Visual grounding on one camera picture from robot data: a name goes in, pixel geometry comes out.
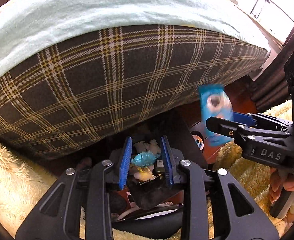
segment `bed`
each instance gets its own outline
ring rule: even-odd
[[[0,141],[55,159],[259,68],[228,0],[11,0],[0,7]]]

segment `shaggy carpet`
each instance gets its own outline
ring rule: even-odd
[[[292,120],[291,101],[276,106],[266,114]],[[214,169],[223,167],[242,184],[267,214],[281,236],[285,222],[269,215],[268,200],[269,167],[241,158],[242,149],[233,142],[224,145],[217,157]],[[56,177],[30,160],[10,152],[0,144],[0,222],[15,236],[25,217],[54,183]],[[213,238],[213,221],[210,202],[208,202],[209,233]],[[113,230],[115,240],[147,240],[127,232]],[[85,222],[80,225],[80,237],[85,239]],[[180,231],[170,240],[180,239]]]

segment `blue plastic package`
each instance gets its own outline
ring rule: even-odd
[[[154,164],[157,158],[160,157],[160,154],[157,153],[153,155],[152,151],[141,152],[135,156],[135,158],[130,160],[130,163],[137,165],[139,167],[147,167],[151,164]]]
[[[234,120],[231,102],[224,92],[223,85],[203,85],[198,88],[201,106],[201,116],[204,123],[211,116]],[[231,141],[231,138],[210,132],[205,128],[211,146],[218,146]]]

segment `human hand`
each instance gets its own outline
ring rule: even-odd
[[[276,169],[271,168],[270,171],[272,172],[272,174],[270,176],[269,199],[270,199],[270,202],[273,203],[279,199],[282,185],[285,190],[294,191],[294,175],[289,174],[289,176],[286,179],[282,179],[279,176],[279,173]],[[293,222],[294,214],[291,214],[290,212],[288,212],[287,221]]]

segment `plaid fabric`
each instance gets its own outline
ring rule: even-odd
[[[75,152],[260,67],[265,49],[203,29],[141,25],[87,33],[0,78],[0,141],[46,159]]]

